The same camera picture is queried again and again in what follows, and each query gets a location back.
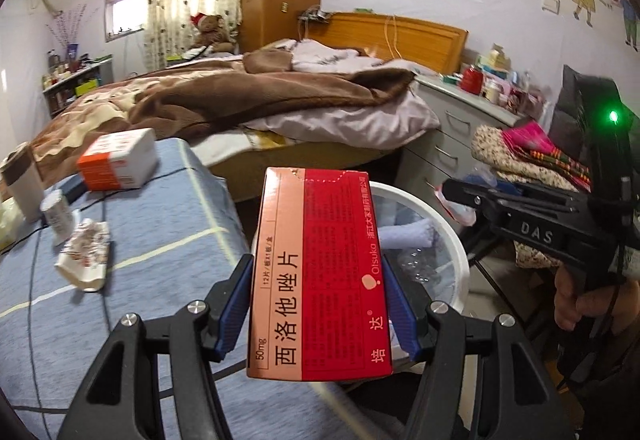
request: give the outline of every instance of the brown blanket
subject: brown blanket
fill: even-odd
[[[99,136],[153,128],[156,138],[192,142],[279,113],[379,106],[406,91],[413,73],[393,68],[331,75],[292,72],[292,55],[257,51],[238,62],[196,62],[159,70],[85,94],[32,141],[46,186],[76,172]]]

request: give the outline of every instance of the red medicine box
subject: red medicine box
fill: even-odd
[[[247,374],[353,380],[392,373],[369,176],[268,168]]]

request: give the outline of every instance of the nightstand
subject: nightstand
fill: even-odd
[[[457,224],[435,197],[434,188],[447,178],[461,178],[471,172],[471,140],[480,125],[513,127],[520,115],[469,94],[438,77],[418,76],[417,94],[440,119],[440,129],[429,131],[402,150],[396,187],[408,191],[435,208],[451,226]]]

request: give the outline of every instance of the red jar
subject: red jar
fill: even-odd
[[[482,92],[482,83],[484,82],[484,74],[477,66],[471,66],[466,69],[460,81],[460,88],[470,94],[480,95]]]

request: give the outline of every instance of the orange box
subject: orange box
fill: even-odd
[[[353,380],[392,373],[369,176],[268,168],[247,375]]]
[[[78,159],[90,191],[138,189],[158,163],[152,129],[122,131],[99,137]]]

